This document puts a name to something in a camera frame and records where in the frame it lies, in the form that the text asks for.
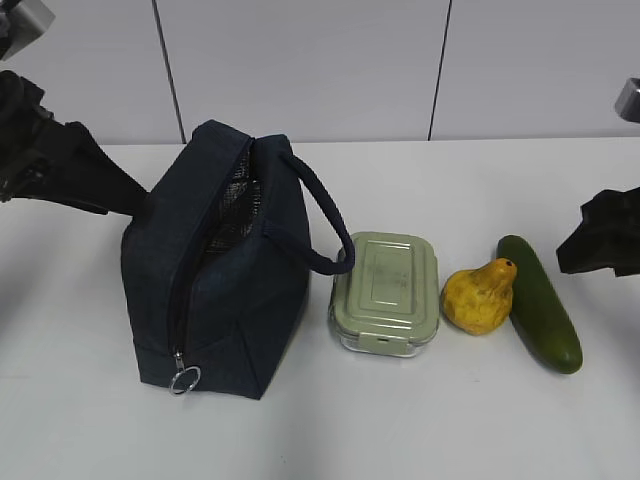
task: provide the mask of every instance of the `white wall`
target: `white wall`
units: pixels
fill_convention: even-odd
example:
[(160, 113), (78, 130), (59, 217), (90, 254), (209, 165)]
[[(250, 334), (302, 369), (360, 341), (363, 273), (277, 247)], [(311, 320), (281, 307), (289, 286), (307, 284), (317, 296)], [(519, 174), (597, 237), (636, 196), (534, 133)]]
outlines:
[[(3, 65), (103, 143), (180, 141), (152, 0), (44, 0)], [(215, 118), (297, 141), (425, 139), (449, 0), (157, 0), (187, 138)], [(433, 139), (640, 135), (631, 0), (453, 0)]]
[(637, 0), (453, 0), (433, 139), (640, 135)]
[(159, 0), (185, 128), (425, 139), (448, 0)]
[(180, 141), (150, 1), (44, 0), (56, 20), (2, 69), (46, 92), (61, 121), (103, 143)]

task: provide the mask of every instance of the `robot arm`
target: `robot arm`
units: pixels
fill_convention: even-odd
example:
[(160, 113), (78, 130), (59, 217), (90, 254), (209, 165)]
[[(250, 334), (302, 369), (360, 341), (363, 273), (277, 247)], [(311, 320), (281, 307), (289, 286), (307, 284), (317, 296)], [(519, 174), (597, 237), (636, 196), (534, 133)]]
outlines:
[[(629, 122), (640, 123), (640, 79), (625, 83), (615, 105)], [(564, 273), (613, 268), (616, 277), (640, 274), (640, 188), (603, 190), (582, 206), (582, 223), (557, 251)]]
[[(40, 37), (53, 13), (40, 0), (0, 4), (0, 58)], [(33, 198), (93, 213), (133, 215), (146, 191), (78, 122), (62, 125), (40, 105), (44, 90), (0, 72), (0, 201)]]
[(7, 60), (53, 23), (55, 15), (40, 0), (0, 1), (0, 60)]

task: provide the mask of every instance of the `zipper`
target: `zipper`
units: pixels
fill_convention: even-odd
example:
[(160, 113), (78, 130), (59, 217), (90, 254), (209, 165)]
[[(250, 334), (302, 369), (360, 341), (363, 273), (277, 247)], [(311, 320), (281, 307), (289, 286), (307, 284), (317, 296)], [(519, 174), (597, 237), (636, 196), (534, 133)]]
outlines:
[[(229, 174), (223, 184), (221, 185), (219, 192), (216, 193), (215, 198), (208, 206), (207, 215), (198, 225), (198, 229), (194, 234), (194, 239), (189, 245), (187, 252), (185, 253), (182, 263), (178, 267), (178, 275), (174, 280), (174, 285), (179, 285), (181, 288), (174, 288), (171, 292), (169, 299), (169, 315), (167, 319), (167, 338), (169, 340), (169, 353), (173, 356), (176, 362), (176, 374), (171, 380), (170, 391), (174, 395), (181, 395), (187, 393), (195, 388), (200, 380), (201, 370), (198, 366), (185, 367), (185, 348), (187, 340), (187, 332), (189, 328), (189, 309), (191, 304), (191, 287), (194, 281), (198, 277), (198, 267), (200, 265), (200, 259), (204, 254), (207, 245), (209, 243), (208, 238), (202, 238), (204, 232), (208, 232), (213, 226), (216, 217), (218, 217), (218, 211), (215, 207), (216, 202), (220, 200), (224, 195), (225, 189), (228, 187), (230, 181), (233, 179), (239, 165), (243, 160), (247, 159), (251, 146), (253, 145), (253, 139), (249, 139), (245, 144), (242, 153), (238, 155), (238, 158), (234, 161), (233, 165), (229, 169)], [(177, 381), (188, 372), (194, 372), (195, 380), (186, 389), (179, 390), (175, 388)]]

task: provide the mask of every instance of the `metal key ring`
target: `metal key ring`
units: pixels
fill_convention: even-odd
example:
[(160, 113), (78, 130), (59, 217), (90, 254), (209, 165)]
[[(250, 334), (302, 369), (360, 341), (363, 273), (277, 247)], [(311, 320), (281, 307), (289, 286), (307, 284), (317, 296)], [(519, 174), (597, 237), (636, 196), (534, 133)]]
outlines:
[[(182, 376), (189, 371), (196, 372), (195, 380), (187, 388), (183, 390), (176, 390), (175, 387), (178, 380), (180, 380), (180, 378), (182, 378)], [(185, 393), (190, 392), (191, 390), (196, 388), (196, 385), (198, 385), (198, 382), (200, 381), (201, 376), (202, 376), (202, 371), (200, 370), (200, 367), (197, 367), (195, 365), (192, 367), (187, 367), (184, 370), (180, 370), (178, 373), (176, 373), (173, 376), (173, 378), (171, 379), (171, 383), (169, 384), (169, 391), (171, 392), (171, 395), (178, 396), (178, 395), (184, 395)]]

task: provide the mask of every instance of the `panel seam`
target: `panel seam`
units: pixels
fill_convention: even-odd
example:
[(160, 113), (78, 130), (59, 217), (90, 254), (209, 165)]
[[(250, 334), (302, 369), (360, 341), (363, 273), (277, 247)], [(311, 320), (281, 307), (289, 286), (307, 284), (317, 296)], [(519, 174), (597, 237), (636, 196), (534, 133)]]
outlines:
[(187, 143), (187, 137), (184, 134), (184, 124), (182, 123), (182, 114), (180, 113), (180, 104), (178, 103), (176, 86), (173, 81), (173, 73), (171, 72), (171, 63), (169, 62), (169, 52), (167, 51), (167, 44), (164, 38), (164, 30), (162, 29), (162, 22), (160, 21), (160, 12), (158, 11), (157, 0), (151, 0), (151, 6), (153, 7), (153, 17), (156, 22), (156, 28), (158, 29), (158, 40), (160, 41), (162, 58), (164, 59), (164, 66), (167, 71), (167, 80), (169, 81), (169, 89), (171, 90), (171, 98), (173, 100), (173, 109), (176, 114), (176, 120), (178, 121), (178, 129), (180, 130), (180, 139), (184, 144), (184, 143)]
[(431, 141), (433, 134), (433, 123), (436, 117), (436, 106), (438, 104), (438, 94), (440, 93), (440, 79), (442, 78), (442, 65), (444, 64), (444, 55), (447, 49), (447, 36), (449, 35), (449, 22), (451, 21), (451, 8), (453, 6), (453, 0), (449, 0), (449, 7), (447, 8), (447, 18), (444, 24), (444, 35), (442, 37), (442, 50), (440, 51), (440, 64), (438, 65), (438, 78), (436, 79), (436, 89), (433, 93), (433, 104), (431, 107), (431, 121), (429, 123), (429, 134), (427, 140)]

